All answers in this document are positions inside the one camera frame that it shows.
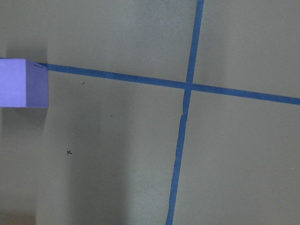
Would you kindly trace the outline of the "purple foam block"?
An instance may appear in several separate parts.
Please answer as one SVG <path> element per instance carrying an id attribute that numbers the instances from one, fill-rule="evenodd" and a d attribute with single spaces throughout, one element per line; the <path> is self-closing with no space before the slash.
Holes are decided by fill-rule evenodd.
<path id="1" fill-rule="evenodd" d="M 48 69 L 27 59 L 1 59 L 0 106 L 47 108 Z"/>

